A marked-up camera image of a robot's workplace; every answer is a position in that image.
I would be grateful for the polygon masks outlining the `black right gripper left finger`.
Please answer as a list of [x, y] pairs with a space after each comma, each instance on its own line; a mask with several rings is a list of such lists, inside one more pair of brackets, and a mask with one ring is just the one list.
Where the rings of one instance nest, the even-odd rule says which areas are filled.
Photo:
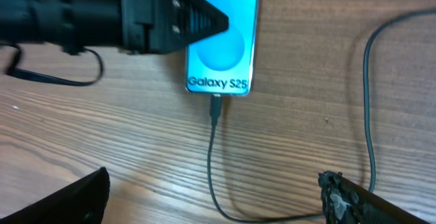
[[110, 193], [105, 167], [1, 219], [1, 224], [101, 224]]

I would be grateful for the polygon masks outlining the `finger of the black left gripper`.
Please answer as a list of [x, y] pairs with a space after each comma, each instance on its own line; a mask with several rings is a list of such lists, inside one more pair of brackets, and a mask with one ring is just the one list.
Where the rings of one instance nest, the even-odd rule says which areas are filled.
[[159, 0], [162, 52], [174, 52], [226, 31], [229, 18], [207, 0]]

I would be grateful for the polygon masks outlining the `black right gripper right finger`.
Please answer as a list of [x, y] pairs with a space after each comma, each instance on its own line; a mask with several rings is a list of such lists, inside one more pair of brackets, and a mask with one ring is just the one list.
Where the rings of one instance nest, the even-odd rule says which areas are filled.
[[341, 173], [318, 174], [327, 224], [429, 224], [346, 179]]

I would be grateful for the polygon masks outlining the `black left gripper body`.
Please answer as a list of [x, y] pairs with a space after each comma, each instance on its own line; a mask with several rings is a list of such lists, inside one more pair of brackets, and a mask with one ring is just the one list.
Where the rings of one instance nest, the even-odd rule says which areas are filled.
[[122, 49], [168, 54], [191, 43], [175, 23], [181, 0], [121, 0]]

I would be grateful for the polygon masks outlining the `blue Galaxy smartphone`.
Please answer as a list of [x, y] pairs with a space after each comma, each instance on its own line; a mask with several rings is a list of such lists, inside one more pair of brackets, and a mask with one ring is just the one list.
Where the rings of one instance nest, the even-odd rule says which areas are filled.
[[186, 89], [245, 96], [251, 90], [260, 0], [207, 0], [229, 18], [229, 28], [190, 45]]

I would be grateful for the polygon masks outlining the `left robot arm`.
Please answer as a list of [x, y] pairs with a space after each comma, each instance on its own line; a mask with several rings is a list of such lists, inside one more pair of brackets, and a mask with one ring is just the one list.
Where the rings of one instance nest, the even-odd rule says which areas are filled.
[[1, 0], [1, 39], [168, 54], [224, 32], [228, 17], [206, 0]]

